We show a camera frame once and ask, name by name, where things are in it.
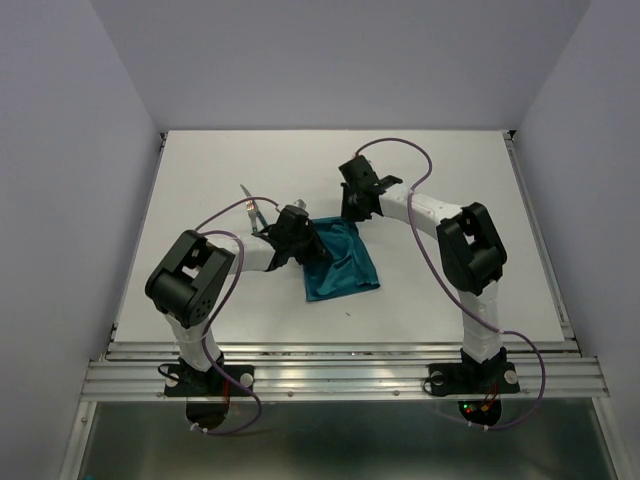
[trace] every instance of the teal cloth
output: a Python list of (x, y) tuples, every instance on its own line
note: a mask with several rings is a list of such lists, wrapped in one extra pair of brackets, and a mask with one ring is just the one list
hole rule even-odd
[(354, 223), (332, 217), (314, 220), (313, 225), (333, 260), (304, 266), (308, 302), (366, 292), (380, 286), (376, 268)]

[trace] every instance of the folded cloth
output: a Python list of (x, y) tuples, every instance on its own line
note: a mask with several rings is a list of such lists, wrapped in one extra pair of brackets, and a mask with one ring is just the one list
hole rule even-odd
[(333, 260), (304, 266), (308, 302), (366, 292), (380, 286), (376, 268), (354, 223), (332, 217), (314, 220), (313, 225)]

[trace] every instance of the white wall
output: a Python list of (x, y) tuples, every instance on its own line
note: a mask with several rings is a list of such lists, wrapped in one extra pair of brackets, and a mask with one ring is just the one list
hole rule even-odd
[(516, 136), (582, 347), (640, 455), (640, 3), (594, 0)]
[(169, 128), (516, 128), (587, 0), (92, 0)]
[(86, 0), (0, 5), (0, 477), (57, 477), (159, 148)]

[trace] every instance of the purple cable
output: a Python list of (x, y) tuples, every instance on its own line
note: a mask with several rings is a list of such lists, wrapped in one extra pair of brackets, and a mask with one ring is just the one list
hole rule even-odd
[(507, 428), (510, 428), (510, 427), (514, 427), (514, 426), (522, 423), (524, 420), (526, 420), (533, 412), (535, 412), (540, 407), (540, 404), (542, 403), (542, 397), (544, 396), (544, 391), (545, 391), (545, 388), (546, 388), (546, 385), (547, 385), (547, 370), (546, 370), (545, 365), (544, 365), (544, 360), (542, 358), (542, 354), (540, 353), (540, 350), (538, 350), (538, 348), (535, 346), (535, 344), (529, 338), (527, 338), (525, 335), (523, 335), (520, 332), (513, 331), (513, 330), (501, 331), (499, 328), (496, 328), (493, 325), (490, 325), (489, 323), (485, 322), (482, 318), (480, 318), (478, 315), (476, 315), (471, 310), (469, 310), (467, 307), (465, 307), (460, 302), (460, 300), (458, 300), (458, 298), (456, 298), (456, 296), (451, 292), (451, 290), (449, 289), (447, 284), (444, 282), (443, 278), (440, 276), (440, 274), (436, 270), (435, 265), (433, 264), (433, 262), (431, 261), (431, 258), (429, 257), (429, 254), (427, 253), (427, 250), (424, 248), (422, 240), (420, 239), (420, 234), (418, 233), (418, 229), (417, 229), (416, 224), (415, 224), (415, 217), (414, 217), (413, 207), (412, 207), (413, 195), (415, 194), (415, 189), (418, 186), (420, 186), (431, 175), (431, 172), (433, 171), (433, 161), (431, 160), (431, 157), (429, 156), (427, 151), (424, 150), (419, 145), (417, 145), (417, 144), (415, 144), (415, 143), (413, 143), (413, 142), (411, 142), (409, 140), (405, 140), (403, 138), (396, 138), (396, 137), (379, 138), (377, 140), (373, 140), (373, 141), (371, 141), (369, 143), (366, 143), (362, 147), (360, 147), (358, 150), (356, 150), (356, 156), (360, 155), (360, 153), (365, 148), (367, 148), (367, 147), (369, 147), (371, 145), (375, 145), (376, 143), (382, 143), (382, 142), (404, 143), (405, 145), (409, 145), (410, 147), (413, 147), (416, 150), (418, 150), (427, 159), (427, 164), (428, 164), (427, 173), (425, 173), (422, 177), (420, 177), (411, 186), (411, 190), (409, 192), (409, 196), (407, 197), (407, 214), (409, 216), (409, 226), (411, 227), (411, 232), (413, 233), (413, 237), (415, 238), (416, 243), (418, 244), (418, 248), (420, 249), (420, 253), (422, 253), (423, 258), (427, 262), (427, 266), (429, 267), (429, 270), (431, 270), (431, 273), (435, 277), (436, 281), (438, 282), (438, 284), (440, 285), (442, 290), (444, 290), (444, 293), (447, 294), (449, 299), (460, 310), (462, 310), (466, 315), (468, 315), (469, 317), (474, 319), (476, 322), (478, 322), (483, 327), (491, 330), (494, 333), (501, 333), (501, 334), (504, 334), (504, 335), (515, 335), (516, 337), (520, 337), (522, 340), (524, 340), (531, 347), (533, 352), (538, 357), (538, 361), (540, 362), (540, 371), (541, 371), (540, 392), (538, 393), (538, 397), (536, 398), (536, 400), (535, 400), (533, 406), (531, 407), (531, 409), (527, 413), (522, 415), (520, 418), (517, 418), (517, 419), (515, 419), (515, 420), (513, 420), (511, 422), (505, 423), (503, 425), (497, 425), (497, 426), (493, 426), (493, 427), (485, 427), (484, 425), (479, 425), (479, 424), (471, 423), (471, 422), (465, 422), (465, 421), (460, 420), (458, 418), (449, 417), (447, 415), (445, 415), (445, 416), (447, 416), (447, 418), (450, 418), (451, 420), (455, 420), (456, 422), (465, 423), (465, 424), (468, 424), (468, 425), (473, 425), (473, 426), (476, 426), (476, 427), (479, 427), (479, 428), (483, 428), (483, 429), (486, 429), (486, 430), (504, 430), (504, 429), (507, 429)]
[[(270, 198), (266, 198), (266, 197), (247, 197), (247, 198), (243, 198), (242, 200), (239, 200), (239, 201), (237, 201), (235, 203), (232, 203), (228, 207), (220, 210), (215, 215), (209, 217), (204, 222), (202, 222), (200, 225), (198, 225), (195, 228), (195, 230), (196, 231), (200, 230), (207, 223), (211, 222), (212, 220), (215, 220), (220, 215), (228, 212), (232, 208), (234, 208), (234, 207), (236, 207), (236, 206), (238, 206), (238, 205), (240, 205), (242, 203), (245, 203), (247, 200), (254, 200), (254, 201), (255, 200), (264, 200), (266, 202), (269, 202), (269, 203), (275, 205), (276, 207), (278, 206), (278, 204), (276, 202), (274, 202)], [(209, 349), (207, 348), (207, 333), (209, 332), (209, 329), (211, 328), (211, 325), (213, 324), (213, 321), (216, 319), (216, 317), (218, 316), (218, 314), (222, 310), (222, 307), (225, 306), (225, 304), (227, 303), (227, 301), (231, 297), (231, 294), (233, 293), (233, 291), (235, 290), (236, 286), (238, 285), (238, 281), (240, 280), (240, 274), (242, 273), (242, 267), (244, 265), (244, 244), (242, 243), (242, 240), (240, 240), (240, 238), (238, 238), (237, 235), (235, 235), (235, 234), (233, 234), (231, 232), (224, 231), (224, 230), (211, 230), (211, 231), (202, 233), (202, 235), (204, 235), (204, 236), (207, 236), (207, 235), (224, 235), (224, 236), (227, 236), (227, 237), (231, 237), (238, 244), (238, 266), (236, 268), (236, 273), (235, 273), (235, 275), (233, 277), (233, 280), (231, 281), (231, 285), (229, 285), (229, 289), (225, 293), (224, 297), (222, 297), (222, 300), (220, 300), (220, 303), (218, 304), (218, 306), (216, 307), (216, 309), (214, 310), (213, 314), (211, 315), (211, 317), (207, 321), (207, 324), (204, 327), (203, 335), (202, 335), (202, 339), (201, 339), (202, 350), (204, 351), (204, 354), (207, 357), (207, 360), (209, 360), (209, 363), (211, 363), (211, 366), (216, 370), (216, 372), (218, 372), (218, 374), (220, 374), (225, 380), (227, 380), (229, 383), (234, 385), (236, 388), (239, 388), (240, 390), (243, 390), (248, 395), (253, 397), (253, 399), (256, 401), (256, 405), (258, 407), (258, 411), (256, 412), (255, 416), (251, 420), (246, 422), (245, 424), (243, 424), (243, 425), (241, 425), (241, 426), (239, 426), (237, 428), (234, 428), (234, 429), (231, 429), (231, 430), (227, 430), (225, 432), (210, 431), (208, 429), (204, 429), (204, 428), (200, 427), (199, 425), (197, 425), (195, 423), (191, 423), (191, 422), (189, 422), (189, 423), (191, 424), (191, 428), (193, 428), (194, 430), (196, 430), (196, 431), (198, 431), (200, 433), (204, 433), (206, 435), (215, 435), (215, 436), (218, 436), (218, 435), (231, 435), (231, 434), (234, 434), (234, 433), (238, 433), (238, 432), (240, 432), (240, 431), (242, 431), (242, 430), (244, 430), (246, 428), (249, 428), (251, 425), (253, 425), (254, 423), (256, 423), (258, 421), (258, 419), (262, 415), (262, 402), (260, 401), (260, 397), (258, 397), (258, 395), (253, 390), (251, 390), (248, 387), (245, 387), (240, 382), (235, 380), (233, 377), (231, 377), (229, 374), (227, 374), (227, 372), (225, 372), (222, 369), (222, 367), (220, 367), (220, 365), (218, 365), (216, 363), (216, 361), (211, 356), (211, 352), (209, 352)]]

